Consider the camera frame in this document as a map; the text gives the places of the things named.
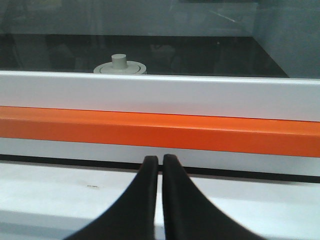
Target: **white cylindrical object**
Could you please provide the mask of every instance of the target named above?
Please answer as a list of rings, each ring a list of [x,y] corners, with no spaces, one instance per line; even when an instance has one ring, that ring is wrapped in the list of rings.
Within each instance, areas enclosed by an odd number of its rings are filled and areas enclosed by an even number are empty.
[[[111,56],[111,59],[114,69],[124,70],[128,68],[127,56],[125,54],[114,54]]]
[[[127,61],[125,54],[114,54],[112,61],[97,66],[96,74],[147,74],[147,67],[141,62]]]

